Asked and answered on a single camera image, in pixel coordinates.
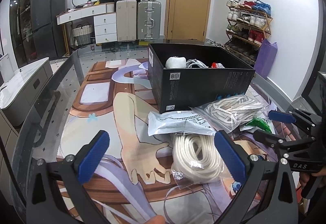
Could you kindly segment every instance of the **metal bolt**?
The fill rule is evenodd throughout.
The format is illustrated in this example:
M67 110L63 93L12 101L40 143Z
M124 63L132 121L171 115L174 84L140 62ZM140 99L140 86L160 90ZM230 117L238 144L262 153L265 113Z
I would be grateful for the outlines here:
M66 161L73 161L74 159L75 159L75 156L72 155L72 154L69 154L69 155L65 158Z
M37 162L36 162L36 164L37 164L38 166L40 166L40 165L42 165L44 162L45 162L44 159L38 159Z
M258 156L256 155L256 154L252 154L252 155L250 155L250 159L252 160L252 161L258 161Z
M282 158L281 163L284 164L284 165L287 165L287 159Z

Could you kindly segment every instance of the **illustrated hand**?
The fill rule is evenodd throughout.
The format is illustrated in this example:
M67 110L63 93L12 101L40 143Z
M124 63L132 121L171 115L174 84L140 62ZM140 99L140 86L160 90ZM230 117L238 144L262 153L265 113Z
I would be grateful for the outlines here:
M138 183L137 174L140 175L145 184L155 183L155 181L166 184L171 182L170 170L165 169L156 158L156 152L168 145L168 142L158 145L138 142L136 145L122 147L121 158L133 184ZM164 174L164 177L160 176L154 169Z
M311 174L314 177L319 177L319 176L323 176L322 181L320 182L318 188L322 188L324 186L326 186L326 166L324 166L322 168L322 170L318 173L312 173ZM300 173L300 179L299 182L301 183L302 188L304 188L306 186L306 184L308 183L310 179L310 175L304 172Z
M165 218L161 215L157 215L147 221L145 224L165 224Z

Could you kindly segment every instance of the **water bottle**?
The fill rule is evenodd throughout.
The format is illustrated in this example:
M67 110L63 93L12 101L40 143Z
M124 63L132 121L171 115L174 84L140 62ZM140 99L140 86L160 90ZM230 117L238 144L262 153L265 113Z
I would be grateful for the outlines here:
M87 6L92 6L92 0L87 0Z

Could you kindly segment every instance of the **glass tabletop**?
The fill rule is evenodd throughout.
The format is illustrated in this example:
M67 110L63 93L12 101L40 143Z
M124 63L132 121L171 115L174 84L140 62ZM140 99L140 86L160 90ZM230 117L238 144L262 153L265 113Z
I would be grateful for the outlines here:
M183 40L153 42L210 45ZM38 159L54 162L76 154L99 130L105 130L110 147L84 188L111 223L143 223L156 214L169 223L213 224L218 219L235 196L233 179L179 189L171 176L170 137L148 137L147 115L157 111L141 66L148 59L148 44L113 42L80 48L51 77L22 126L12 162L25 197ZM266 91L262 78L254 78L247 92L277 109L279 102L271 94L276 98L279 94ZM290 104L283 104L283 111L290 109ZM294 126L273 124L275 133L286 140L300 138ZM257 152L265 159L276 159L273 150L255 142L252 134L234 132L230 136L241 141L248 154ZM58 182L58 186L71 215L81 220L64 184ZM14 206L25 220L26 209L13 186L11 191ZM261 195L257 193L256 203Z

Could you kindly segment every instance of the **blue gripper pad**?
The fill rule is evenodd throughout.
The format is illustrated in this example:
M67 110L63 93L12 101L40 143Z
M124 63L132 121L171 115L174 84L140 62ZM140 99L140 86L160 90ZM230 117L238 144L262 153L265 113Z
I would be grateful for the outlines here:
M85 145L84 151L89 149L84 154L84 159L78 165L77 179L80 184L87 183L91 180L97 166L110 145L110 136L106 131L99 131L94 139Z
M247 159L248 155L244 149L232 142L224 131L219 131L215 134L214 144L233 179L243 185L247 180L247 172L250 168L250 162Z
M268 113L268 118L270 120L286 123L286 124L292 124L295 123L297 120L293 117L292 114L287 114L283 112L277 112L274 110L271 110Z

